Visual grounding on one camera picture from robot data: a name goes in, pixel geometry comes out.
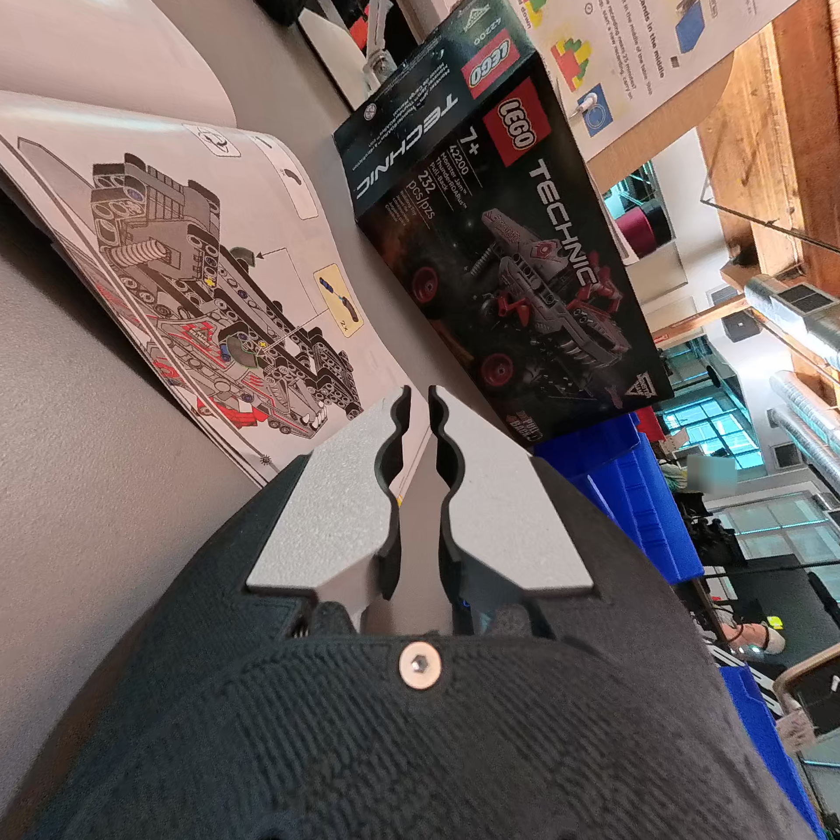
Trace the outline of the silver air duct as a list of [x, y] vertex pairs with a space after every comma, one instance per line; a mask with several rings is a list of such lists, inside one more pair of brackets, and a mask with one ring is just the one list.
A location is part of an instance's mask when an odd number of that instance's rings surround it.
[[838, 298], [808, 282], [785, 287], [765, 275], [751, 278], [743, 293], [751, 308], [839, 369]]
[[770, 376], [770, 389], [780, 404], [767, 410], [769, 423], [783, 429], [821, 481], [839, 495], [838, 411], [791, 371]]

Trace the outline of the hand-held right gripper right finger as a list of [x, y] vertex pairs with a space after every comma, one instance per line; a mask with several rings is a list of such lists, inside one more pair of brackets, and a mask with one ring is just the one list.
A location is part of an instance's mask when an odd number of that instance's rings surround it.
[[592, 575], [534, 458], [441, 385], [429, 388], [436, 469], [447, 486], [438, 569], [457, 635], [485, 633], [499, 611], [595, 593]]

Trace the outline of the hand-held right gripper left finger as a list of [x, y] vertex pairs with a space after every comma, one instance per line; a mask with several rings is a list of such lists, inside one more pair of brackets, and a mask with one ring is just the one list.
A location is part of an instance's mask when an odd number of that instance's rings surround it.
[[402, 547], [391, 484], [403, 470], [412, 388], [388, 392], [312, 450], [245, 585], [341, 604], [355, 628], [392, 595]]

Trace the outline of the grey desk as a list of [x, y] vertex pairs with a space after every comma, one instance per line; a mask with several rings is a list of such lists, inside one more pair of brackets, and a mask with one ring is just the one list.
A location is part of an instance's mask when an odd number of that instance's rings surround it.
[[[348, 116], [298, 28], [254, 2], [157, 2], [243, 127], [314, 183], [366, 317], [412, 383], [487, 401], [355, 226], [333, 131]], [[66, 776], [130, 646], [256, 486], [201, 432], [47, 239], [2, 196], [2, 838]]]

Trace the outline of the blue storage bin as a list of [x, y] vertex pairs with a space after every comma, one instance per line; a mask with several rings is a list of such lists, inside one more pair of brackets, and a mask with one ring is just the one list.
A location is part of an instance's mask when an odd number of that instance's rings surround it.
[[808, 823], [814, 836], [825, 839], [823, 824], [806, 793], [793, 759], [784, 750], [775, 718], [752, 671], [746, 665], [725, 665], [719, 670], [752, 745], [796, 811]]
[[671, 585], [704, 576], [648, 438], [635, 413], [536, 444], [549, 463], [636, 543]]

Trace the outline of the dark toy truck box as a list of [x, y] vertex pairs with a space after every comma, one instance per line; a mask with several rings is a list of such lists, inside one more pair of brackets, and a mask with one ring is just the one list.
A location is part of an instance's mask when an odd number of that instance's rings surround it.
[[519, 443], [674, 396], [508, 2], [456, 5], [333, 140], [357, 225]]

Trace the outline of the cardboard instruction board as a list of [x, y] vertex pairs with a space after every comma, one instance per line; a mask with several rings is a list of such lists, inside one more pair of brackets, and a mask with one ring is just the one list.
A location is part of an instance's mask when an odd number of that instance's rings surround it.
[[605, 191], [694, 129], [792, 1], [510, 2]]

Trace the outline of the toy instruction booklet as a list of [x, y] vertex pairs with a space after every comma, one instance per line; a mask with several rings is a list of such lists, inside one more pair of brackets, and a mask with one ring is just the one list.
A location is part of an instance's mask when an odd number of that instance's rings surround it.
[[257, 484], [407, 375], [321, 202], [153, 2], [2, 2], [2, 175], [168, 393]]

